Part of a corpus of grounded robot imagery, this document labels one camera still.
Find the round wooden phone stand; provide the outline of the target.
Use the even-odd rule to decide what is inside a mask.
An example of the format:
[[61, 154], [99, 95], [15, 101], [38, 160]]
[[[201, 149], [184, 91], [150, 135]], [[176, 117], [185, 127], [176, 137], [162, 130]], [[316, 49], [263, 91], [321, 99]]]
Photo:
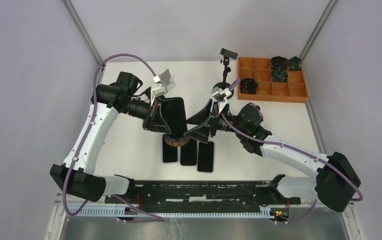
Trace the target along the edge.
[[172, 137], [169, 137], [167, 134], [164, 134], [163, 140], [169, 146], [177, 148], [177, 147], [182, 147], [186, 145], [190, 141], [190, 138], [189, 137], [172, 138]]

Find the black phone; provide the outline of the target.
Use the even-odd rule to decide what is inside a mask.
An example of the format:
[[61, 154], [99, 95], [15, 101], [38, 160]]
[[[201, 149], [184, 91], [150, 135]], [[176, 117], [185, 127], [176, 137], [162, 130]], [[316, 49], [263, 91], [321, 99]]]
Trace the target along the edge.
[[180, 165], [181, 166], [196, 166], [198, 160], [198, 142], [190, 139], [188, 143], [180, 147]]

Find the purple case phone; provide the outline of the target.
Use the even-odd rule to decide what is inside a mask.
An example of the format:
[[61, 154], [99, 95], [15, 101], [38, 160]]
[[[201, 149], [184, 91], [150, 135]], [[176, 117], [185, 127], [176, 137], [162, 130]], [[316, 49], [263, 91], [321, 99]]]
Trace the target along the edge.
[[178, 148], [169, 145], [166, 142], [166, 135], [162, 136], [162, 163], [174, 164], [179, 161]]

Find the silver folding phone stand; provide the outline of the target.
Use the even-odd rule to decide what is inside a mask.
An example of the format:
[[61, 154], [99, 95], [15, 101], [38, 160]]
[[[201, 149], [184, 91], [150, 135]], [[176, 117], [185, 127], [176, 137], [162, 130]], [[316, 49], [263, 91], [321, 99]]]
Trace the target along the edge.
[[174, 78], [172, 77], [169, 69], [166, 69], [163, 73], [161, 73], [159, 78], [162, 86], [165, 88], [165, 93], [170, 92], [176, 86]]

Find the black lens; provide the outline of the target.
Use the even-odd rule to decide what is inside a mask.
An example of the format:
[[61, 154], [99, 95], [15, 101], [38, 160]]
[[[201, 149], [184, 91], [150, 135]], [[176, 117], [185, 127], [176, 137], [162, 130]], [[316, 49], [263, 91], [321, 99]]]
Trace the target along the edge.
[[240, 80], [240, 93], [256, 95], [258, 86], [259, 85], [254, 78], [243, 78]]

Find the black tall round-base stand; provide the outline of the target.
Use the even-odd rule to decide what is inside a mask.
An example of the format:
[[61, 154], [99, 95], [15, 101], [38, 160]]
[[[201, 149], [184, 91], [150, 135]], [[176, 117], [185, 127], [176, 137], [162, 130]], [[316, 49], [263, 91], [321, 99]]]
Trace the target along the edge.
[[234, 86], [231, 88], [231, 84], [227, 82], [228, 74], [231, 72], [230, 68], [230, 60], [236, 60], [238, 58], [238, 53], [228, 50], [226, 48], [220, 49], [220, 55], [223, 56], [223, 59], [220, 61], [221, 64], [223, 64], [223, 72], [222, 72], [222, 81], [216, 83], [212, 90], [229, 90], [230, 95], [228, 95], [226, 98], [229, 100], [234, 95]]

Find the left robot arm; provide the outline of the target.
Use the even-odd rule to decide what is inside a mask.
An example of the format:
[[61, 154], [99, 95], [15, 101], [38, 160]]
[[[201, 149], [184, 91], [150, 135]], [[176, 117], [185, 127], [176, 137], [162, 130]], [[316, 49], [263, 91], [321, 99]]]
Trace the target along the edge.
[[97, 202], [103, 196], [116, 195], [124, 204], [135, 200], [136, 190], [131, 187], [131, 178], [119, 175], [98, 176], [94, 172], [104, 140], [119, 114], [141, 119], [146, 131], [172, 133], [172, 127], [162, 117], [161, 106], [162, 96], [176, 84], [168, 69], [154, 76], [153, 80], [150, 102], [133, 96], [139, 80], [128, 72], [121, 72], [114, 83], [96, 87], [88, 117], [71, 152], [62, 164], [53, 164], [50, 169], [50, 176], [64, 196], [72, 195]]

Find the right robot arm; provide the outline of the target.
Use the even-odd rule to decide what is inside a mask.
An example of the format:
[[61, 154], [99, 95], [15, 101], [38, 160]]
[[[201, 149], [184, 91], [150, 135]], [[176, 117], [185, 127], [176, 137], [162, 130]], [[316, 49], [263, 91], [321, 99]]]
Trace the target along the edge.
[[252, 102], [234, 115], [229, 104], [210, 99], [202, 110], [187, 119], [194, 127], [185, 136], [207, 143], [217, 131], [231, 132], [250, 154], [288, 165], [304, 177], [277, 175], [268, 189], [268, 199], [281, 204], [287, 198], [320, 201], [329, 209], [342, 213], [350, 202], [364, 199], [361, 180], [345, 155], [310, 151], [289, 143], [262, 127], [264, 115]]

